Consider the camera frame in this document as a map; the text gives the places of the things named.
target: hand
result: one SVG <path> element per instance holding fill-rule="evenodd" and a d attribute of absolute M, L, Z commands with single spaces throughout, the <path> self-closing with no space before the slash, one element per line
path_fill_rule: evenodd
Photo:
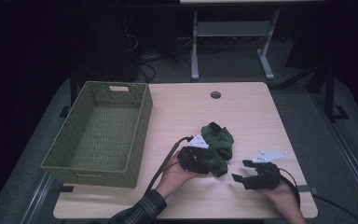
<path fill-rule="evenodd" d="M 178 153 L 179 151 L 168 161 L 166 170 L 162 173 L 161 180 L 156 187 L 156 191 L 164 199 L 167 199 L 171 194 L 179 190 L 189 179 L 199 175 L 194 172 L 185 171 L 182 166 L 180 166 L 177 158 Z"/>
<path fill-rule="evenodd" d="M 272 201 L 289 224 L 307 223 L 297 205 L 295 194 L 283 181 L 275 189 L 258 189 L 257 191 Z"/>

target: forearm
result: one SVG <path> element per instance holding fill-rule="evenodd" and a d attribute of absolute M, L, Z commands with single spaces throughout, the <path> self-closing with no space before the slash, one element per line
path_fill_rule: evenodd
<path fill-rule="evenodd" d="M 162 196 L 152 189 L 136 205 L 114 215 L 109 224 L 151 223 L 166 206 Z"/>
<path fill-rule="evenodd" d="M 296 203 L 273 202 L 273 204 L 289 224 L 307 223 Z"/>

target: sleeve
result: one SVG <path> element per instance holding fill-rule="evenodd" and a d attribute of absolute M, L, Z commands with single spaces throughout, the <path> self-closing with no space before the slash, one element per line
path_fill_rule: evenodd
<path fill-rule="evenodd" d="M 164 198 L 152 189 L 136 205 L 115 214 L 108 224 L 151 223 L 166 207 Z"/>

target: black cable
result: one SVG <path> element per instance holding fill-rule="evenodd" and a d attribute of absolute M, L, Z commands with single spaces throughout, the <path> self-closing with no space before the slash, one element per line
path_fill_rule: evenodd
<path fill-rule="evenodd" d="M 336 208 L 341 209 L 342 211 L 346 212 L 348 215 L 350 215 L 351 217 L 353 217 L 354 219 L 356 219 L 356 220 L 358 221 L 358 217 L 357 217 L 354 213 L 352 213 L 352 212 L 350 212 L 349 210 L 347 210 L 346 208 L 344 208 L 344 207 L 342 207 L 342 206 L 340 206 L 340 205 L 338 205 L 338 204 L 336 204 L 336 203 L 333 203 L 333 202 L 331 202 L 331 201 L 329 201 L 329 200 L 327 200 L 327 199 L 325 199 L 325 198 L 322 198 L 322 197 L 320 197 L 320 196 L 317 196 L 317 195 L 315 195 L 315 194 L 311 194 L 311 195 L 312 195 L 312 197 L 314 197 L 314 198 L 317 198 L 317 199 L 319 199 L 319 200 L 322 200 L 322 201 L 324 201 L 325 203 L 330 203 L 331 205 L 335 206 Z"/>
<path fill-rule="evenodd" d="M 300 193 L 298 192 L 297 187 L 295 187 L 295 186 L 292 184 L 292 182 L 290 182 L 290 180 L 288 180 L 288 179 L 287 179 L 286 177 L 284 177 L 283 175 L 280 175 L 280 179 L 281 179 L 284 183 L 286 183 L 286 184 L 292 189 L 292 192 L 295 194 L 298 207 L 300 207 L 300 205 L 301 205 L 301 198 L 300 198 Z"/>
<path fill-rule="evenodd" d="M 166 170 L 170 169 L 172 166 L 176 165 L 177 163 L 179 163 L 179 161 L 177 161 L 176 163 L 171 164 L 171 165 L 169 165 L 169 166 L 165 167 L 165 168 L 164 168 L 164 170 L 162 170 L 162 171 L 164 172 L 164 171 L 166 171 Z"/>
<path fill-rule="evenodd" d="M 171 149 L 171 151 L 168 153 L 167 157 L 165 158 L 164 162 L 159 166 L 158 170 L 156 171 L 156 174 L 153 176 L 152 180 L 149 183 L 149 186 L 147 186 L 146 192 L 149 192 L 154 183 L 156 182 L 157 178 L 159 177 L 159 175 L 162 174 L 162 172 L 164 171 L 165 166 L 167 165 L 168 161 L 170 160 L 170 158 L 172 157 L 173 153 L 175 152 L 175 150 L 179 147 L 179 145 L 186 140 L 187 142 L 191 141 L 191 139 L 193 139 L 193 136 L 191 137 L 183 137 L 181 138 L 177 143 L 175 143 L 175 145 L 173 145 L 173 148 Z"/>
<path fill-rule="evenodd" d="M 283 170 L 282 168 L 279 168 L 279 169 L 282 170 L 282 171 L 284 171 L 284 172 L 286 172 L 287 174 L 290 175 L 290 177 L 292 177 L 293 182 L 295 183 L 295 186 L 296 186 L 296 188 L 297 188 L 297 182 L 296 182 L 295 178 L 294 178 L 289 172 L 287 172 L 286 170 Z"/>
<path fill-rule="evenodd" d="M 182 58 L 182 57 L 179 57 L 179 56 L 176 56 L 175 58 L 177 58 L 177 59 L 179 59 L 179 60 L 185 62 L 185 63 L 191 68 L 191 63 L 188 62 L 186 59 L 184 59 L 184 58 Z"/>
<path fill-rule="evenodd" d="M 154 78 L 156 77 L 156 69 L 154 69 L 154 67 L 152 67 L 151 65 L 145 64 L 145 63 L 139 63 L 139 65 L 143 65 L 143 66 L 149 67 L 149 68 L 153 71 L 152 77 L 149 78 L 149 77 L 146 75 L 145 71 L 144 71 L 141 67 L 139 67 L 140 72 L 141 72 L 141 73 L 144 75 L 144 77 L 145 77 L 145 82 L 146 82 L 146 83 L 149 83 L 149 82 L 152 82 L 152 81 L 154 82 Z"/>
<path fill-rule="evenodd" d="M 81 46 L 73 37 L 68 35 L 68 38 L 71 39 L 75 45 L 77 45 L 80 49 L 82 49 L 86 54 L 88 54 L 92 59 L 94 59 L 96 62 L 100 63 L 108 72 L 115 74 L 114 71 L 112 71 L 109 66 L 107 66 L 106 63 L 102 62 L 98 57 L 96 57 L 95 55 L 91 54 L 88 50 L 86 50 L 85 48 L 83 48 L 83 46 Z"/>
<path fill-rule="evenodd" d="M 211 49 L 210 52 L 208 52 L 207 50 L 203 51 L 202 47 L 209 47 L 209 46 L 203 46 L 203 45 L 204 44 L 199 45 L 200 49 L 197 51 L 197 53 L 199 53 L 199 54 L 216 54 L 216 53 L 220 53 L 220 52 L 224 51 L 222 45 L 220 45 L 218 43 L 215 43 L 213 41 L 210 44 L 210 49 Z M 217 47 L 219 47 L 219 49 L 218 50 L 213 50 L 213 45 L 216 45 Z"/>
<path fill-rule="evenodd" d="M 184 58 L 181 58 L 179 56 L 168 57 L 165 55 L 159 55 L 159 56 L 156 56 L 156 57 L 150 58 L 150 59 L 143 59 L 143 63 L 152 63 L 153 61 L 160 60 L 160 59 L 167 59 L 167 58 L 168 59 L 170 59 L 170 58 L 179 59 L 179 60 L 184 61 L 187 65 L 191 66 L 191 64 L 188 61 L 186 61 Z"/>

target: green cloth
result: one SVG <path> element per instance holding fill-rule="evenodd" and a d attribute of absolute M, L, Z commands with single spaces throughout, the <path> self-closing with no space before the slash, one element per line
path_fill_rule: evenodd
<path fill-rule="evenodd" d="M 201 135 L 209 145 L 207 150 L 213 153 L 212 157 L 208 159 L 205 158 L 202 163 L 210 167 L 211 173 L 214 176 L 219 177 L 225 175 L 228 171 L 226 161 L 232 158 L 234 138 L 226 127 L 222 129 L 214 122 L 202 127 Z"/>

